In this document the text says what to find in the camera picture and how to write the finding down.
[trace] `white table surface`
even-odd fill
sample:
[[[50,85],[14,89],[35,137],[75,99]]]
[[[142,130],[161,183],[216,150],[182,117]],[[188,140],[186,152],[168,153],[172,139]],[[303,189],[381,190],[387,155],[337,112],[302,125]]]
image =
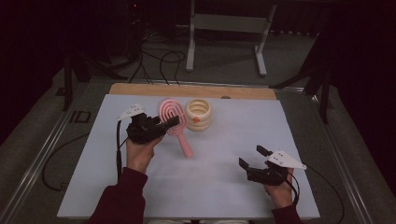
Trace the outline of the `white table surface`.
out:
[[[163,96],[108,94],[98,112],[73,174],[58,217],[89,217],[104,188],[117,183],[116,117],[134,103],[157,116]],[[191,97],[173,97],[183,105]],[[147,218],[254,219],[271,217],[273,205],[263,186],[247,180],[239,166],[242,158],[251,167],[265,168],[266,158],[256,151],[286,151],[300,160],[289,125],[276,100],[234,100],[205,98],[213,109],[212,124],[204,132],[184,134],[194,156],[186,159],[175,136],[166,135],[155,147],[144,188]],[[121,141],[131,122],[120,128]],[[123,165],[125,147],[122,148]],[[297,210],[301,218],[319,217],[312,190],[304,170],[295,170],[301,194]]]

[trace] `hair brush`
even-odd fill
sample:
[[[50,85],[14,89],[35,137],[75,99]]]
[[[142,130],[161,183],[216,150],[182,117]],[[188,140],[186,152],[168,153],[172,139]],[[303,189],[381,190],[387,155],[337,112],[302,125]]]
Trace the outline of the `hair brush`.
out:
[[[166,122],[170,118],[178,116],[179,124],[170,128],[167,133],[171,136],[177,137],[186,158],[192,157],[192,149],[183,133],[187,125],[187,119],[181,103],[175,99],[162,100],[159,104],[158,115],[160,116],[161,122]]]

